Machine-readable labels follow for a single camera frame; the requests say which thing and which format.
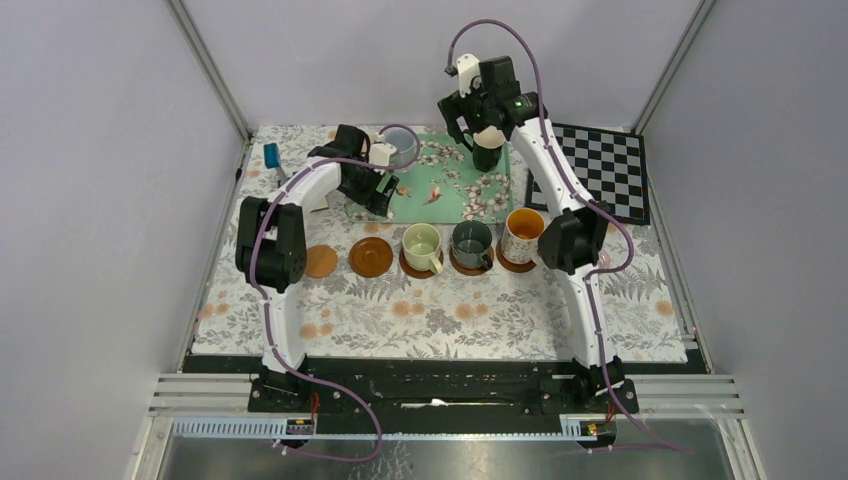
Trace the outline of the brown wooden coaster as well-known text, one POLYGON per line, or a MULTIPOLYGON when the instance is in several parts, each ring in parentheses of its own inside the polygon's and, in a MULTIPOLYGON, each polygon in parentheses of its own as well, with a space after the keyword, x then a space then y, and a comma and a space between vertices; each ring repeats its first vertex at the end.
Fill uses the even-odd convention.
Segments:
POLYGON ((399 253, 401 269, 415 279, 428 279, 444 271, 444 253, 439 250, 426 255, 402 249, 399 253))
POLYGON ((350 249, 348 261, 354 273, 363 278, 375 278, 386 273, 393 263, 390 244, 379 237, 366 237, 350 249))
POLYGON ((461 274, 466 276, 479 276, 489 272, 493 267, 493 258, 494 250, 492 247, 489 247, 482 255, 482 263, 478 268, 466 268, 459 263, 456 258, 456 255, 453 252, 450 252, 450 261, 452 266, 461 274))
POLYGON ((513 272, 513 273, 519 273, 519 274, 527 273, 529 271, 532 271, 536 267, 536 263, 534 261, 528 261, 528 262, 523 263, 523 264, 517 264, 517 263, 513 263, 513 262, 509 261, 503 254, 503 251, 502 251, 502 248, 501 248, 501 242, 497 243, 497 246, 496 246, 496 249, 495 249, 495 254, 496 254, 496 258, 497 258, 498 262, 500 263, 500 265, 503 268, 505 268, 506 270, 513 272))

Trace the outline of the pink mug purple inside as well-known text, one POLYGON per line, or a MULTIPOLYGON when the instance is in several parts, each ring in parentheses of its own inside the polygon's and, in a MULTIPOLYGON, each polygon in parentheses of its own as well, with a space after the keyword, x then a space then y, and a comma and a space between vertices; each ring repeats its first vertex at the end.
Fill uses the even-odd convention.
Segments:
POLYGON ((605 249, 599 251, 597 267, 600 269, 610 269, 612 267, 611 256, 605 249))

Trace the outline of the small light wooden coaster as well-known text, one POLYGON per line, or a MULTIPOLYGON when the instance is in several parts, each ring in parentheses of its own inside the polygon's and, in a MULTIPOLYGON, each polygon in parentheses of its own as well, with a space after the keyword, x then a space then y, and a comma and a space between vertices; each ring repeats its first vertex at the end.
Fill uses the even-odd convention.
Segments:
POLYGON ((338 255, 329 245, 314 245, 307 249, 305 275, 310 278, 325 278, 333 273, 338 264, 338 255))

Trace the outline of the patterned mug orange inside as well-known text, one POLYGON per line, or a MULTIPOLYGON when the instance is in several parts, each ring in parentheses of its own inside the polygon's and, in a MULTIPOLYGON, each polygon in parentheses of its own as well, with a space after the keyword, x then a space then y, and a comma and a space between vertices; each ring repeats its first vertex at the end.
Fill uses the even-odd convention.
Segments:
POLYGON ((539 239, 546 228, 544 217, 536 210, 518 208, 506 218, 500 240, 503 258, 514 265, 539 265, 539 239))

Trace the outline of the black white chessboard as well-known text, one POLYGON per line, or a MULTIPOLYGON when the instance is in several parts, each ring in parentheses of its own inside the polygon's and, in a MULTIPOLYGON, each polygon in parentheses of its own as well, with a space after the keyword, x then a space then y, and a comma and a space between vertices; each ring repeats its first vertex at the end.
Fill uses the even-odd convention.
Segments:
POLYGON ((552 132, 581 184, 620 222, 651 222, 641 135, 555 123, 552 132))

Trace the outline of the dark green mug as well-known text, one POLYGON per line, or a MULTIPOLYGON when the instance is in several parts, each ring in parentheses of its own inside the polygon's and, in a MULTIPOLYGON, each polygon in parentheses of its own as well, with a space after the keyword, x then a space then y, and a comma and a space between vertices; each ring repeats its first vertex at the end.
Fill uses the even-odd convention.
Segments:
POLYGON ((493 236, 488 226, 466 220, 455 226, 451 234, 451 253, 456 263, 467 270, 488 271, 493 267, 489 252, 493 236))

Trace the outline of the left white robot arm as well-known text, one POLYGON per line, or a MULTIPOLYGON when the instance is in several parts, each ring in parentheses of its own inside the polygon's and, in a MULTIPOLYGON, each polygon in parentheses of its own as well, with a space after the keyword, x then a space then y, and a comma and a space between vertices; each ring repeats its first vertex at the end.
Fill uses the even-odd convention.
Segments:
POLYGON ((398 183, 390 163, 394 153, 382 133, 340 125, 269 197, 241 202, 235 264, 261 298, 261 385, 285 410, 304 407, 316 381, 301 370, 306 351, 298 336, 299 287, 308 260, 305 217, 333 191, 372 214, 385 215, 398 183))

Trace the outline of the black mug white inside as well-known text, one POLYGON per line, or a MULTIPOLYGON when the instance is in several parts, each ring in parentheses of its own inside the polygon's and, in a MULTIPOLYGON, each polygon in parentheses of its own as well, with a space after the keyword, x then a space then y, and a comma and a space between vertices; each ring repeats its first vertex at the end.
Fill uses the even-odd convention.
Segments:
POLYGON ((481 172, 493 170, 499 163, 506 137, 495 126, 488 126, 472 135, 472 160, 481 172))

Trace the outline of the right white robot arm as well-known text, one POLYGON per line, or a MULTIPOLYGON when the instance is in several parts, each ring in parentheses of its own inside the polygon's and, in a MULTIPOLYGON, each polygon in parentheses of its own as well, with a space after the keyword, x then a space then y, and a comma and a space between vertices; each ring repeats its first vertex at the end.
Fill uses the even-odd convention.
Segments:
POLYGON ((445 71, 458 80, 457 90, 438 103, 449 135, 465 143, 486 130, 503 133, 541 188, 551 219, 537 250, 556 274, 575 331, 570 349, 578 370, 568 391, 583 410, 597 412, 625 395, 622 362, 605 345, 596 279, 612 220, 609 207, 579 182, 539 95, 522 92, 510 57, 480 61, 465 54, 449 61, 445 71))

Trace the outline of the pale green mug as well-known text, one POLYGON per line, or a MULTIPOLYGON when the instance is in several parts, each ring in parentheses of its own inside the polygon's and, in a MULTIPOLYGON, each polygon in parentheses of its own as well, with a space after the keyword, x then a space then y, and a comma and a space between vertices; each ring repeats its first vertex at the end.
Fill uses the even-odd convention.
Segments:
POLYGON ((435 226, 418 223, 408 227, 402 237, 402 249, 405 261, 415 271, 443 271, 442 238, 435 226))

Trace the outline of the light blue mug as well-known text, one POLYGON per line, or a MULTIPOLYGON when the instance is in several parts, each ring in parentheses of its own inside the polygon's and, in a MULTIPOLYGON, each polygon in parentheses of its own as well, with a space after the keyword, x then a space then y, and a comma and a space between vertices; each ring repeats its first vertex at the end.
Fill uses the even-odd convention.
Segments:
POLYGON ((417 135, 404 128, 390 128, 384 133, 387 144, 392 145, 396 151, 390 157, 390 165, 395 173, 407 171, 416 157, 418 151, 417 135))

